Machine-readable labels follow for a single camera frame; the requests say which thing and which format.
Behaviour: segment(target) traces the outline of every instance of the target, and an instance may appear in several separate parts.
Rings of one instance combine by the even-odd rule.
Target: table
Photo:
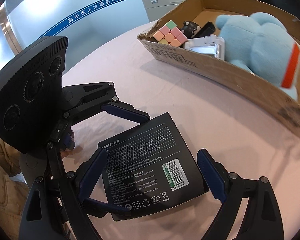
[[[104,44],[62,79],[62,85],[114,82],[121,101],[154,118],[169,112],[196,158],[206,148],[217,162],[242,178],[270,179],[283,219],[285,239],[300,228],[300,139],[262,109],[225,87],[192,72],[157,61],[136,36],[152,23]],[[77,147],[64,159],[76,170],[98,142],[136,124],[102,112],[73,127]],[[107,202],[100,178],[91,198]],[[243,219],[243,200],[228,239]],[[206,232],[221,204],[210,192],[150,216],[113,221],[110,214],[91,217],[103,239],[196,240]]]

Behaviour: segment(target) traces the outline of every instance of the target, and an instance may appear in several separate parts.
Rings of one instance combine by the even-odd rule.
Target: rubik's cube
[[[168,21],[161,27],[153,37],[158,43],[179,47],[184,44],[188,38],[178,29],[177,25],[172,21]]]

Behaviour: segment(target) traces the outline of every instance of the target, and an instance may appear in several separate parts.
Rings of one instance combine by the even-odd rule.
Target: blue stripe
[[[75,13],[69,15],[68,17],[64,18],[57,24],[55,24],[53,27],[51,27],[49,30],[47,30],[44,34],[42,34],[39,38],[43,36],[54,36],[63,31],[65,28],[69,27],[70,25],[74,24],[75,22],[81,20],[82,18],[101,10],[105,7],[108,7],[110,5],[113,5],[115,3],[125,1],[125,0],[100,0],[95,3],[92,3]]]

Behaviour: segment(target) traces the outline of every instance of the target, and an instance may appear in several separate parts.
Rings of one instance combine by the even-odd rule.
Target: light blue stuffed animal
[[[216,26],[226,42],[225,60],[268,80],[297,100],[300,45],[267,13],[220,15]]]

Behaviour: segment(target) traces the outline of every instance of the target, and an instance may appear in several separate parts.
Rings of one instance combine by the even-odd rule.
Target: brown puffer jacket
[[[0,139],[0,226],[11,240],[17,240],[21,214],[29,193],[25,183],[12,181],[9,176],[21,173],[19,155]]]

